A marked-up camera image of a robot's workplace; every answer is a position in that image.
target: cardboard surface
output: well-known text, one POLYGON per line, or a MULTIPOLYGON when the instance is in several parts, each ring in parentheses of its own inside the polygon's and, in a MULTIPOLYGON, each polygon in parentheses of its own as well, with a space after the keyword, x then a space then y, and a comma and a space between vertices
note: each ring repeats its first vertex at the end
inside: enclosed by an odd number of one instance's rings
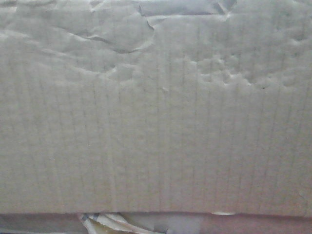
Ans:
POLYGON ((312 216, 309 0, 1 0, 0 213, 312 216))

